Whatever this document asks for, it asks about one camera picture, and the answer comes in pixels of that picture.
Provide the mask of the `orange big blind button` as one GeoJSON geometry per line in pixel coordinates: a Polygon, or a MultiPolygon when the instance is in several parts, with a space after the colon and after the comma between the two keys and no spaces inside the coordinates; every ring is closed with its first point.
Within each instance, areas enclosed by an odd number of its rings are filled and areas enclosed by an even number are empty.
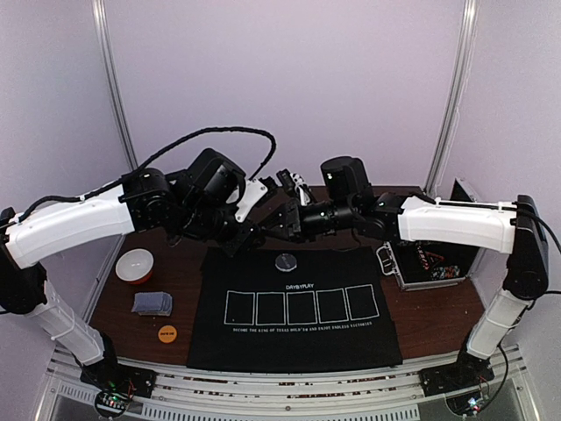
{"type": "Polygon", "coordinates": [[[163,344],[171,344],[177,340],[178,332],[173,325],[163,325],[158,330],[158,340],[163,344]]]}

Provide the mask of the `clear round dealer button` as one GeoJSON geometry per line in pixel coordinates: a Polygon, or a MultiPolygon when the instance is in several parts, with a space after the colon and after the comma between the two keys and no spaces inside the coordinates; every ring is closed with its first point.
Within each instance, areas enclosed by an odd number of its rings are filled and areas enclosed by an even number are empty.
{"type": "Polygon", "coordinates": [[[279,271],[288,273],[297,268],[297,259],[291,253],[280,253],[275,258],[274,264],[279,271]]]}

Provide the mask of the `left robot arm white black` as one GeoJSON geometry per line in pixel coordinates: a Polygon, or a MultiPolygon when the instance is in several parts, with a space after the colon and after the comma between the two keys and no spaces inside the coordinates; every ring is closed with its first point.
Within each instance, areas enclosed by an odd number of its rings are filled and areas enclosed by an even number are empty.
{"type": "Polygon", "coordinates": [[[1,307],[33,320],[74,356],[87,382],[125,396],[139,375],[118,363],[110,337],[75,313],[50,280],[43,260],[57,253],[161,228],[170,239],[214,240],[228,254],[256,234],[250,211],[271,193],[218,151],[203,150],[186,169],[140,168],[97,192],[56,198],[31,212],[1,215],[1,307]]]}

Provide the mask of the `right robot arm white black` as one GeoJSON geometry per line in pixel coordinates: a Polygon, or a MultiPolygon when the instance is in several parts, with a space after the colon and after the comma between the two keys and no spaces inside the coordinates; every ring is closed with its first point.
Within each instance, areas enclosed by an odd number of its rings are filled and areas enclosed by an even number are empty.
{"type": "Polygon", "coordinates": [[[386,242],[427,242],[446,248],[461,245],[507,255],[506,277],[465,337],[456,361],[420,373],[426,396],[492,380],[490,357],[549,287],[548,242],[534,200],[525,195],[499,203],[446,201],[418,193],[377,196],[359,158],[332,158],[320,169],[328,200],[302,203],[293,196],[261,222],[266,235],[304,242],[354,229],[360,236],[386,242]]]}

